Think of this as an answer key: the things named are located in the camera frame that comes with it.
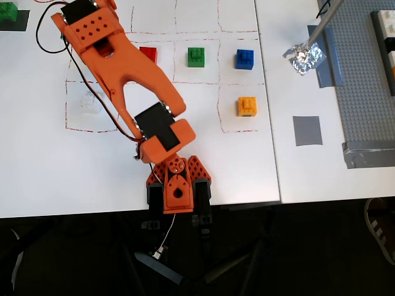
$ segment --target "black floor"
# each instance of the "black floor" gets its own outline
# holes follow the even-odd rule
[[[256,295],[395,295],[395,266],[384,258],[364,220],[364,200],[276,205],[229,211],[214,207],[211,263],[201,252],[190,216],[177,215],[162,257],[174,270],[196,278],[210,266],[250,244],[274,213],[272,253],[259,275]],[[131,233],[136,250],[152,250],[160,239],[141,230],[147,211],[58,217],[24,253],[15,295],[122,295],[114,217]],[[43,218],[0,220],[22,235]],[[231,270],[198,295],[237,295],[247,266]],[[137,265],[148,295],[184,295],[177,285]]]

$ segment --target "red block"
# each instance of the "red block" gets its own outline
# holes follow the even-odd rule
[[[145,54],[146,56],[149,57],[151,61],[153,61],[156,64],[156,58],[158,56],[158,51],[156,50],[156,47],[144,47],[140,46],[140,51]]]

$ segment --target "yellow block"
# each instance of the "yellow block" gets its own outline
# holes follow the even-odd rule
[[[239,97],[238,116],[255,116],[257,115],[257,98],[256,97]]]

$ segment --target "gray square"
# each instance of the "gray square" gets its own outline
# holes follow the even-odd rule
[[[294,116],[293,119],[297,146],[322,145],[320,117]]]

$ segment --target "screw hole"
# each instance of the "screw hole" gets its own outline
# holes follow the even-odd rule
[[[177,188],[174,190],[173,195],[176,199],[179,199],[181,196],[183,196],[183,192],[179,188]]]

